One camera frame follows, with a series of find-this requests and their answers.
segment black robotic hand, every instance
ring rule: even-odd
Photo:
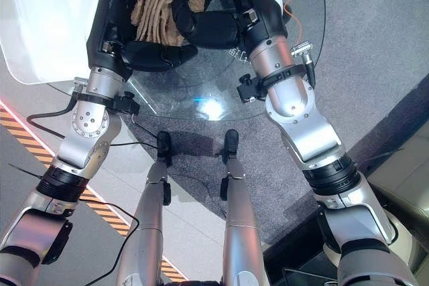
[[[135,41],[131,12],[136,0],[99,0],[86,43],[90,68],[108,68],[127,80],[132,72],[163,72],[194,57],[195,45],[164,46]]]

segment hazard stripe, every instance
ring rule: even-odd
[[[42,144],[43,142],[36,140],[27,130],[15,119],[15,117],[7,112],[6,109],[2,108],[4,104],[0,101],[0,124],[2,124],[17,140],[20,142],[30,153],[32,153],[39,161],[41,161],[46,167],[50,166],[50,162],[53,157],[48,150],[46,150]],[[82,199],[104,202],[95,192],[87,187],[83,194]],[[93,209],[105,222],[115,229],[121,236],[127,236],[129,232],[128,223],[124,221],[110,206],[104,204],[98,204],[94,202],[86,202],[86,205]],[[173,267],[168,261],[162,260],[161,271],[173,282],[187,281],[188,278],[179,272],[176,267]]]

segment black knob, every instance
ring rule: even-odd
[[[240,77],[239,82],[241,84],[246,83],[247,85],[249,85],[250,84],[250,74],[246,74],[246,75],[243,75],[242,77]]]

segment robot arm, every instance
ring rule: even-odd
[[[362,173],[356,170],[332,125],[315,105],[314,67],[308,44],[292,51],[283,22],[282,0],[235,0],[246,51],[257,75],[238,87],[243,101],[251,90],[267,95],[265,110],[279,128],[286,149],[313,189],[322,209],[320,227],[341,252],[339,285],[417,285],[406,264],[388,245],[395,230]]]

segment black bracket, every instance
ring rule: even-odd
[[[237,87],[240,99],[242,103],[251,102],[253,100],[263,100],[267,96],[268,88],[276,85],[293,75],[299,75],[304,77],[307,73],[304,65],[295,65],[290,68],[284,68],[279,72],[269,75],[263,79],[258,76],[250,78],[250,74],[243,75],[240,77],[240,86]]]
[[[134,101],[133,93],[125,91],[124,96],[115,96],[112,109],[121,113],[139,114],[140,105]]]
[[[139,114],[140,110],[140,105],[134,101],[134,94],[126,91],[124,96],[116,95],[113,100],[83,93],[78,93],[76,99],[101,104],[120,113]]]

